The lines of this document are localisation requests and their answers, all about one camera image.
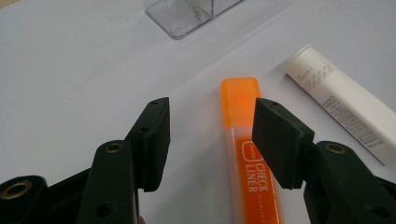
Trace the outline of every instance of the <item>highlighter cap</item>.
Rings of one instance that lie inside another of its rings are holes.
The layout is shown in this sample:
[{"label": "highlighter cap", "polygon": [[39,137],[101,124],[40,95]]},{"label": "highlighter cap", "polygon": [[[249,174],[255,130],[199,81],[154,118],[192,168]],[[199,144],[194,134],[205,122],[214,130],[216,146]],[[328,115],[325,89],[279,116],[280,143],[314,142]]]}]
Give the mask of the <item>highlighter cap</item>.
[{"label": "highlighter cap", "polygon": [[257,97],[261,95],[255,77],[224,79],[221,82],[224,128],[252,126]]}]

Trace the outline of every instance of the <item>transparent plastic box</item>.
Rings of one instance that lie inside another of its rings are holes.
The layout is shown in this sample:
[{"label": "transparent plastic box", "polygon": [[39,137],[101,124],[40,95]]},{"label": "transparent plastic box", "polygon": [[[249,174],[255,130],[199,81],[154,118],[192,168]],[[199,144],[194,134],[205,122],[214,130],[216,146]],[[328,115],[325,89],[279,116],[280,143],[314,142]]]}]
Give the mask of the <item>transparent plastic box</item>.
[{"label": "transparent plastic box", "polygon": [[173,38],[181,38],[243,0],[142,0],[146,13]]}]

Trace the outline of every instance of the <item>white table surface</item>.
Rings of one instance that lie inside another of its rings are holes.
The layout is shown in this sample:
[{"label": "white table surface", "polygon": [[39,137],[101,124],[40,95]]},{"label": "white table surface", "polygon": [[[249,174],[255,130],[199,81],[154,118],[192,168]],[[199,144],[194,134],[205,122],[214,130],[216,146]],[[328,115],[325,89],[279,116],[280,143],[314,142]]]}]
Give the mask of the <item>white table surface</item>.
[{"label": "white table surface", "polygon": [[[180,40],[131,0],[21,0],[0,9],[0,183],[53,185],[123,139],[145,105],[170,97],[172,143],[160,188],[140,193],[148,224],[232,223],[219,84],[256,77],[316,132],[396,182],[284,73],[314,44],[396,111],[396,1],[247,0]],[[280,191],[284,223],[308,223],[303,191]]]}]

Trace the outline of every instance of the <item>white tube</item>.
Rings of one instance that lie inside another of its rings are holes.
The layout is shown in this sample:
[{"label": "white tube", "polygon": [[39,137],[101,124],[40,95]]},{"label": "white tube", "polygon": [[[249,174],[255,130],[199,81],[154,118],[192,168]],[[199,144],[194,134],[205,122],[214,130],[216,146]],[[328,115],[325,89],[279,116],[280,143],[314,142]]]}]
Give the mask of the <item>white tube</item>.
[{"label": "white tube", "polygon": [[386,166],[396,164],[396,114],[312,46],[286,73]]}]

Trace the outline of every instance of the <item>orange highlighter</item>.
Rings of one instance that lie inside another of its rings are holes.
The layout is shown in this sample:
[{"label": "orange highlighter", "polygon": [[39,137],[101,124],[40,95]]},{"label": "orange highlighter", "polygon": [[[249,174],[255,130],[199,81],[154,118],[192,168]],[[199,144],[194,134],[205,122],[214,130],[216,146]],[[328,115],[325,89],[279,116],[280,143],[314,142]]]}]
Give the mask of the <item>orange highlighter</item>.
[{"label": "orange highlighter", "polygon": [[251,140],[257,97],[260,88],[254,77],[221,83],[234,224],[280,223],[273,176]]}]

